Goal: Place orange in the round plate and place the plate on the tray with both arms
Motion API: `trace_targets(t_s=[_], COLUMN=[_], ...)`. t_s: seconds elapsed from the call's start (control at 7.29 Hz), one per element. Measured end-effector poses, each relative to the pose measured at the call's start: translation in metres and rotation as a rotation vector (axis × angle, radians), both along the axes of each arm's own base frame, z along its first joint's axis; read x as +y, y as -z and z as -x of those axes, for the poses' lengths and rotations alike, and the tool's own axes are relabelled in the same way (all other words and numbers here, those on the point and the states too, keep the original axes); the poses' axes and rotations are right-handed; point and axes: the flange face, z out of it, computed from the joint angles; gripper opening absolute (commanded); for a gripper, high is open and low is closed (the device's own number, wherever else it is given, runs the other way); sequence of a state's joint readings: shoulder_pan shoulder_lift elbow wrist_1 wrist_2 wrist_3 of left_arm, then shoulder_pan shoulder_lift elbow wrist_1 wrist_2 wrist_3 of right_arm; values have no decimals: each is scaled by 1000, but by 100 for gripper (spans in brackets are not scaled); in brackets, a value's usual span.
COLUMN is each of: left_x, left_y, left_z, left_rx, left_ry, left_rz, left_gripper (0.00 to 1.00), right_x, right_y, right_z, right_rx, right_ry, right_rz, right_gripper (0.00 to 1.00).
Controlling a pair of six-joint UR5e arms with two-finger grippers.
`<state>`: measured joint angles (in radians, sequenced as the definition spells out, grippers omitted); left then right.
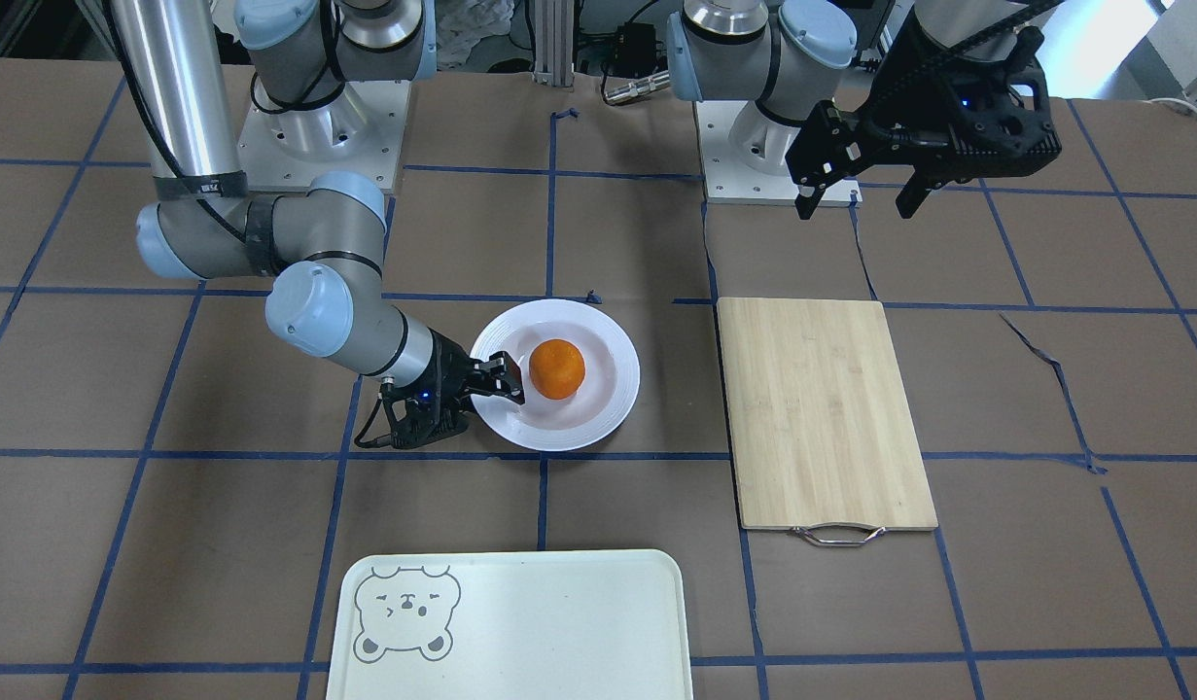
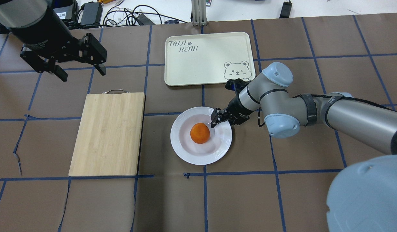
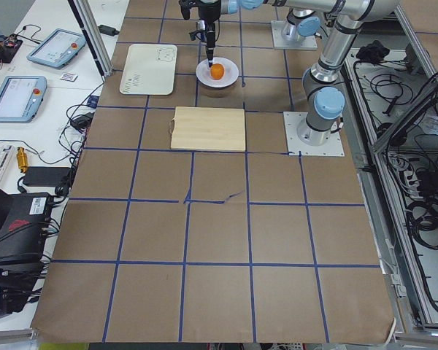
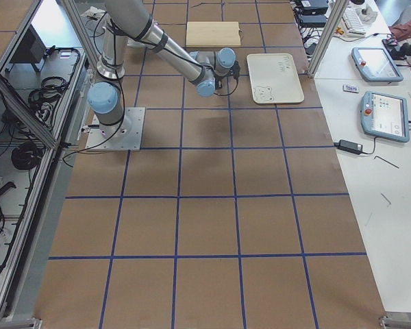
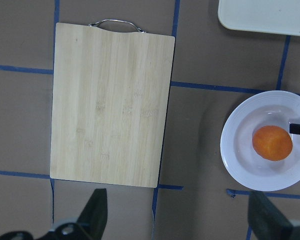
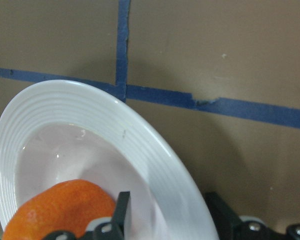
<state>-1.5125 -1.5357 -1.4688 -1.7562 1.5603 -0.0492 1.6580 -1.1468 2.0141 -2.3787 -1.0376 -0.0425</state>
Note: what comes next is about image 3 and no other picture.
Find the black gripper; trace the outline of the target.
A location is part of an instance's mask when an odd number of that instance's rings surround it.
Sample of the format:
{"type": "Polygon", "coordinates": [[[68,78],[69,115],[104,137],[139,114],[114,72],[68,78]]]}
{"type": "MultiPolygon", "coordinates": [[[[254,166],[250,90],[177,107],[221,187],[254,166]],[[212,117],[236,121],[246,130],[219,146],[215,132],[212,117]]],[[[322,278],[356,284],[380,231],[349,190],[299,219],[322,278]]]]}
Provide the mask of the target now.
{"type": "Polygon", "coordinates": [[[199,18],[205,24],[206,56],[208,67],[211,68],[214,64],[215,22],[220,18],[220,0],[199,1],[198,5],[199,18]]]}

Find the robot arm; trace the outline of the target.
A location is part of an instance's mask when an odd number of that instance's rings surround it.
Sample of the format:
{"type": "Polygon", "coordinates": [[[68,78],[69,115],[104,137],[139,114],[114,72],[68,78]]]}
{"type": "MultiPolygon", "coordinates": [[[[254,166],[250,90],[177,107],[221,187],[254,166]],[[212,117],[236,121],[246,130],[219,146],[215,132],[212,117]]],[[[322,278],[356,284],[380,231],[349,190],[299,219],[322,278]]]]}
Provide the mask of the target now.
{"type": "Polygon", "coordinates": [[[398,1],[180,1],[184,19],[190,18],[190,10],[197,8],[199,19],[205,24],[206,54],[212,64],[216,42],[215,23],[221,15],[234,14],[238,9],[256,9],[263,4],[273,7],[289,7],[305,10],[306,16],[314,12],[336,15],[334,27],[320,54],[303,76],[304,91],[309,111],[306,119],[296,128],[297,136],[311,146],[319,147],[327,142],[331,127],[341,117],[345,96],[335,88],[339,71],[365,22],[374,22],[389,15],[399,5],[398,1]]]}
{"type": "Polygon", "coordinates": [[[320,28],[320,18],[314,10],[291,8],[283,29],[283,38],[298,41],[301,38],[314,36],[320,28]]]}

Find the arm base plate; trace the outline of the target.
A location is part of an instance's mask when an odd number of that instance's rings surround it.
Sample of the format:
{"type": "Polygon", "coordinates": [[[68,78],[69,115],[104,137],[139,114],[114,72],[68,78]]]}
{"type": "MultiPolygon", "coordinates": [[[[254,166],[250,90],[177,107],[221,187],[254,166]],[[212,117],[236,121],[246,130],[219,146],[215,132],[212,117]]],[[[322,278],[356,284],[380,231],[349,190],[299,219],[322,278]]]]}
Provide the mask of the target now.
{"type": "Polygon", "coordinates": [[[288,21],[273,20],[272,36],[275,49],[281,50],[317,50],[315,34],[320,21],[307,18],[296,26],[288,21]]]}
{"type": "Polygon", "coordinates": [[[283,112],[289,155],[344,157],[337,121],[329,131],[314,131],[307,124],[306,112],[283,112]]]}

